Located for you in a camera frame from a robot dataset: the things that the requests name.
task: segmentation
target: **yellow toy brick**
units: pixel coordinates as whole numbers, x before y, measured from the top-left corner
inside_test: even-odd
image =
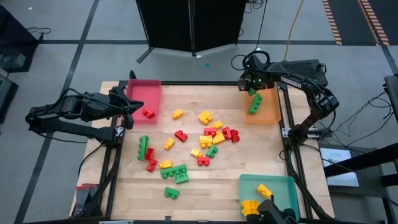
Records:
[[[257,211],[257,207],[259,206],[259,202],[255,200],[245,200],[241,203],[242,206],[242,215],[250,215],[250,214],[257,214],[259,215],[259,211]]]
[[[205,110],[203,113],[199,114],[198,118],[200,122],[202,122],[202,124],[204,125],[208,124],[210,121],[213,120],[213,117],[208,110]]]
[[[164,144],[164,149],[169,150],[174,145],[174,139],[168,138]]]
[[[212,128],[221,128],[222,126],[223,123],[221,121],[216,121],[211,125]]]
[[[159,167],[160,167],[161,169],[170,168],[170,167],[172,167],[172,166],[173,166],[173,164],[172,164],[172,161],[171,161],[171,160],[163,161],[161,164],[159,164]]]
[[[182,117],[182,110],[175,110],[174,114],[172,115],[173,119],[179,119]]]
[[[200,147],[202,149],[210,147],[213,144],[213,138],[211,136],[199,136]]]
[[[195,157],[202,157],[203,156],[203,154],[198,149],[192,149],[191,155],[193,155]]]
[[[264,198],[266,198],[266,199],[270,199],[270,198],[271,198],[272,192],[271,192],[268,188],[266,188],[266,186],[260,184],[260,185],[258,186],[258,188],[257,188],[257,191],[258,191]]]

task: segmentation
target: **red object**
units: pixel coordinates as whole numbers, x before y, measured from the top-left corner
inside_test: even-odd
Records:
[[[223,135],[225,139],[232,139],[231,130],[229,127],[223,128]]]
[[[210,164],[210,158],[209,157],[197,157],[198,160],[198,165],[199,166],[208,166]]]
[[[205,128],[205,135],[216,136],[216,129],[215,128]]]
[[[157,161],[156,161],[155,159],[151,159],[151,160],[149,161],[148,166],[147,166],[147,170],[148,170],[149,172],[153,172],[153,171],[155,170],[155,168],[156,168],[156,164],[157,164]]]
[[[174,133],[175,137],[177,137],[181,142],[185,142],[188,138],[187,134],[184,134],[181,130],[178,130]]]
[[[154,112],[152,112],[150,109],[143,109],[142,114],[147,116],[147,118],[153,118],[155,116]]]
[[[232,135],[232,142],[238,142],[241,138],[238,136],[239,131],[237,130],[231,130],[231,135]]]
[[[148,149],[147,149],[147,153],[146,153],[145,156],[144,156],[144,160],[150,161],[151,159],[154,158],[154,155],[155,155],[155,150],[154,150],[154,148],[148,148]]]
[[[127,85],[126,96],[130,100],[138,100],[144,102],[145,108],[150,108],[154,114],[159,114],[160,93],[162,86],[160,80],[136,80],[130,79]],[[144,109],[139,108],[132,114],[134,123],[155,124],[159,116],[148,119],[143,113]]]

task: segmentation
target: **red toy brick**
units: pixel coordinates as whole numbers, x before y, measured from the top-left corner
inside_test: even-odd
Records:
[[[157,161],[156,161],[155,159],[151,159],[151,160],[149,161],[148,166],[147,166],[147,170],[148,170],[149,172],[153,172],[153,171],[155,170],[155,168],[156,168],[156,164],[157,164]]]
[[[229,127],[223,128],[223,134],[225,139],[232,139],[231,130]]]
[[[155,156],[155,149],[154,148],[148,148],[147,149],[147,153],[144,156],[144,160],[146,161],[150,161],[151,159],[153,159]]]
[[[153,118],[155,116],[155,113],[152,112],[150,109],[143,109],[142,113],[147,116],[147,118]]]
[[[210,164],[210,158],[209,157],[197,157],[198,160],[198,165],[199,166],[208,166]]]
[[[215,128],[205,128],[205,136],[206,135],[211,135],[211,136],[216,136],[216,129]]]
[[[184,134],[181,130],[178,130],[174,133],[175,137],[177,137],[181,142],[185,142],[188,138],[187,134]]]

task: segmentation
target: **toy block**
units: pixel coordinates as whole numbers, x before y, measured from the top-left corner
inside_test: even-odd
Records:
[[[151,111],[150,109],[143,109],[142,113],[149,119],[151,119],[155,116],[155,113],[153,111]]]
[[[216,136],[215,128],[205,128],[205,135]]]
[[[164,195],[166,197],[171,197],[172,199],[177,199],[179,194],[180,194],[180,192],[178,190],[172,189],[170,187],[166,187],[164,189]]]
[[[223,128],[223,135],[225,139],[232,139],[231,130],[229,127]]]
[[[218,149],[215,145],[212,145],[209,150],[207,150],[206,152],[206,156],[210,157],[210,158],[214,158],[214,156],[216,155],[216,153],[218,152]]]
[[[260,185],[258,186],[258,188],[257,188],[257,191],[258,191],[264,198],[266,198],[266,199],[270,199],[270,198],[271,198],[272,192],[271,192],[268,188],[266,188],[266,186],[260,184]]]
[[[213,138],[213,144],[218,144],[220,142],[223,142],[225,140],[224,135],[219,133],[216,135],[216,137]]]
[[[213,144],[213,138],[211,136],[199,136],[200,147],[202,149],[210,147]]]
[[[155,170],[155,168],[156,168],[156,164],[157,164],[157,161],[156,161],[155,159],[151,159],[151,160],[149,161],[148,166],[147,166],[147,170],[148,170],[149,172],[153,172],[153,171]]]
[[[256,114],[259,109],[260,103],[262,101],[262,96],[260,93],[256,94],[254,97],[253,103],[250,106],[249,114]]]
[[[212,128],[220,128],[220,127],[222,127],[222,126],[223,126],[223,123],[222,123],[221,121],[216,121],[216,122],[214,122],[214,123],[211,125]]]
[[[174,139],[168,138],[164,144],[164,149],[169,150],[174,145]]]
[[[181,142],[185,142],[188,138],[187,134],[184,134],[181,130],[178,130],[174,133],[174,136],[181,140]]]
[[[259,215],[259,211],[257,207],[259,206],[259,202],[255,200],[244,200],[241,202],[242,210],[241,213],[243,216],[250,215],[250,214],[257,214]]]
[[[173,166],[173,164],[172,164],[172,161],[171,161],[171,160],[163,161],[162,163],[159,164],[159,167],[160,167],[161,169],[170,168],[170,167],[172,167],[172,166]]]
[[[155,149],[154,148],[148,148],[147,153],[145,153],[144,160],[150,161],[153,159],[155,156]]]
[[[208,166],[210,165],[210,158],[209,157],[197,157],[198,166]]]
[[[175,110],[174,111],[174,114],[172,115],[172,118],[173,119],[179,119],[179,118],[181,118],[182,117],[182,110]]]
[[[232,129],[231,130],[231,136],[232,136],[232,142],[238,142],[241,138],[239,138],[239,131]]]
[[[198,149],[192,149],[191,150],[191,155],[193,155],[195,157],[202,157],[203,156],[203,154]]]
[[[160,174],[162,175],[163,179],[167,179],[167,177],[173,177],[174,174],[180,172],[187,172],[187,166],[185,164],[160,170]]]
[[[141,136],[138,144],[138,160],[143,161],[148,148],[148,136]]]
[[[213,120],[213,117],[208,110],[205,110],[203,113],[199,114],[198,118],[200,122],[202,122],[202,124],[204,125],[208,124],[210,121]]]

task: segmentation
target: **green block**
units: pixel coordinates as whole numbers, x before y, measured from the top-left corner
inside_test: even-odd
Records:
[[[160,174],[162,175],[163,179],[167,179],[167,177],[173,177],[174,174],[179,174],[180,172],[187,172],[187,166],[185,164],[160,170]]]
[[[164,195],[166,197],[171,197],[172,199],[177,199],[179,194],[180,194],[180,192],[178,190],[172,189],[170,187],[166,187],[164,189]]]
[[[258,93],[253,100],[253,103],[250,106],[249,113],[256,114],[259,109],[260,103],[262,101],[262,96]]]
[[[143,161],[148,149],[148,136],[141,136],[138,144],[138,160]]]
[[[206,156],[210,157],[210,158],[214,158],[214,156],[216,155],[216,153],[218,152],[218,149],[215,145],[211,145],[209,150],[207,150],[206,152]]]

